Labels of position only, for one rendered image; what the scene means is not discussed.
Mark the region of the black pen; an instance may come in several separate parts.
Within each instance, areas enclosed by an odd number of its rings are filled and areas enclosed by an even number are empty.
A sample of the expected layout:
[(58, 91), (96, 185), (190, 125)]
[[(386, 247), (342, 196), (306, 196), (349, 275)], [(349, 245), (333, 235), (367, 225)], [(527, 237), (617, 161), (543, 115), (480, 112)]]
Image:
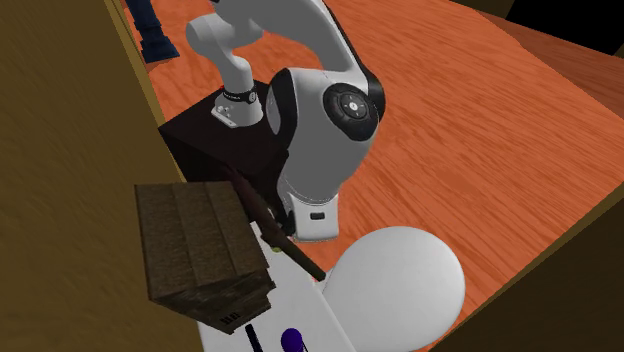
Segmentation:
[(264, 352), (252, 324), (247, 324), (245, 326), (245, 333), (250, 342), (253, 352)]

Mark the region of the dark brown stick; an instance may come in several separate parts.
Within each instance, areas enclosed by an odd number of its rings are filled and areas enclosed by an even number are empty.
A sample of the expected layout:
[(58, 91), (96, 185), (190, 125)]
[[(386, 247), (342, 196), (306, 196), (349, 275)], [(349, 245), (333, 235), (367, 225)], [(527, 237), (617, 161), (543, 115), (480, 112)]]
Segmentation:
[(326, 273), (301, 251), (283, 232), (272, 217), (262, 197), (251, 184), (235, 169), (224, 166), (224, 172), (236, 190), (242, 204), (249, 210), (261, 230), (261, 238), (272, 248), (279, 248), (292, 261), (304, 269), (315, 280), (322, 282)]

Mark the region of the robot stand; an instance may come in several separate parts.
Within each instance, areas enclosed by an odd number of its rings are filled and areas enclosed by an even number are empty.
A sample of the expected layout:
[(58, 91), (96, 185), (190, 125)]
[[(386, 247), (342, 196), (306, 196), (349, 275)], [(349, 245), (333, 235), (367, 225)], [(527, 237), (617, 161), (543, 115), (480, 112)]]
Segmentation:
[(230, 128), (211, 115), (217, 91), (159, 127), (159, 133), (188, 182), (223, 181), (230, 165), (244, 176), (283, 217), (277, 180), (288, 157), (266, 118), (249, 126)]

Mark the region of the dark blue object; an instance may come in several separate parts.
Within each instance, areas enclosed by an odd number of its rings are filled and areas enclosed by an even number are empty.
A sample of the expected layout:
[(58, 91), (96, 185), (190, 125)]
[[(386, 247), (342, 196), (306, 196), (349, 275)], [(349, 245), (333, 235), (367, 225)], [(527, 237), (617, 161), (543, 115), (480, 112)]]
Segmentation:
[(124, 0), (140, 34), (141, 54), (147, 64), (179, 57), (174, 44), (162, 30), (151, 0)]

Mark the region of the purple round bottle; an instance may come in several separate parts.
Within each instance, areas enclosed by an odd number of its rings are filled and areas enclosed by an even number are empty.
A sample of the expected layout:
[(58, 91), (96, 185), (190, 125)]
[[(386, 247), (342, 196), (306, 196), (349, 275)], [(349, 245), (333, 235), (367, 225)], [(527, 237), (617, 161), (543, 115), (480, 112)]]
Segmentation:
[(307, 352), (301, 333), (296, 328), (286, 329), (280, 338), (283, 352)]

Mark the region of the brown cardboard box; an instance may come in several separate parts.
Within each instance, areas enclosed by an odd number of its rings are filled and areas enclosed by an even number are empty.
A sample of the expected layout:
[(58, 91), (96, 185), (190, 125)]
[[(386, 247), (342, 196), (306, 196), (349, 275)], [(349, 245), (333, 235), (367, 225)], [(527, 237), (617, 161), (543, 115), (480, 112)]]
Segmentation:
[(231, 335), (270, 309), (275, 284), (228, 182), (135, 188), (149, 299)]

